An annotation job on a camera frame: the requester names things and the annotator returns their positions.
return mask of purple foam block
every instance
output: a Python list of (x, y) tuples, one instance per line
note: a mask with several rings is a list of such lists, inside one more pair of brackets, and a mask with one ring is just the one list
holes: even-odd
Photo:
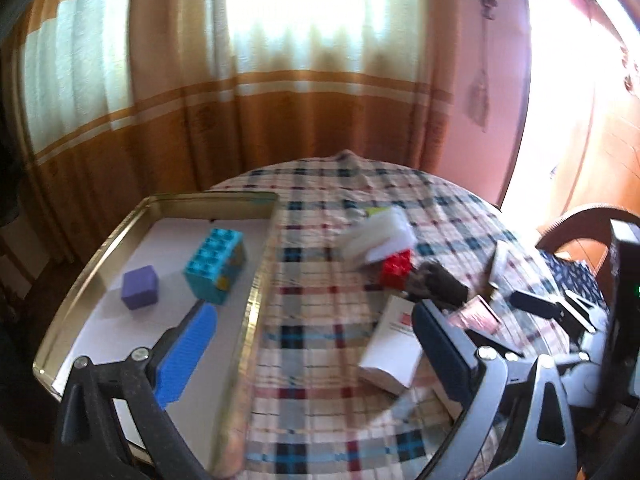
[(122, 278), (122, 301), (130, 310), (158, 302), (158, 275), (150, 265), (126, 272)]

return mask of metal screw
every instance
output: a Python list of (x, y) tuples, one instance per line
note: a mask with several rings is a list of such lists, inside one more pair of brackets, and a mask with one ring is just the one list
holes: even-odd
[(143, 346), (136, 348), (133, 352), (131, 352), (131, 358), (134, 361), (144, 361), (148, 357), (149, 357), (149, 348), (146, 348)]
[(553, 368), (556, 365), (554, 359), (547, 354), (540, 354), (538, 356), (538, 362), (543, 368)]
[(496, 352), (495, 349), (491, 348), (490, 346), (481, 346), (478, 349), (478, 357), (486, 361), (493, 361), (498, 357), (498, 352)]
[(80, 356), (78, 359), (74, 361), (75, 368), (84, 368), (89, 364), (89, 358), (85, 355)]

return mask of metal tray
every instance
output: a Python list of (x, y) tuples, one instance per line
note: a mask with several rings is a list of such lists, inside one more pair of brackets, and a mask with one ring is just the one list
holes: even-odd
[[(216, 478), (242, 468), (250, 416), (260, 313), (271, 283), (278, 196), (269, 192), (211, 191), (145, 198), (91, 258), (47, 330), (33, 373), (61, 399), (79, 355), (98, 364), (152, 346), (175, 326), (196, 298), (181, 270), (213, 226), (244, 231), (248, 260), (223, 306), (216, 336), (179, 401), (167, 408), (178, 431)], [(153, 264), (158, 304), (130, 312), (119, 300), (122, 274)], [(134, 455), (149, 456), (124, 401), (116, 401)]]

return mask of blue gripper pad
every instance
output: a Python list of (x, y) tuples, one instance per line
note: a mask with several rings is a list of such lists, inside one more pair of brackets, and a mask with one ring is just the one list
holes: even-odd
[(447, 396), (467, 409), (474, 397), (476, 345), (461, 328), (451, 325), (430, 300), (415, 304), (412, 326)]
[(162, 409), (180, 398), (209, 341), (216, 333), (216, 308), (210, 303), (199, 303), (193, 308), (197, 311), (187, 314), (183, 322), (173, 329), (180, 333), (172, 334), (176, 339), (156, 367), (154, 393)]

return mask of pink package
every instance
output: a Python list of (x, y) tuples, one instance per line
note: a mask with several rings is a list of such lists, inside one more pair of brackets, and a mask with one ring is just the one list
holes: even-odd
[(460, 328), (475, 328), (494, 333), (502, 323), (497, 314), (480, 297), (475, 296), (466, 302), (465, 306), (447, 317), (447, 320)]

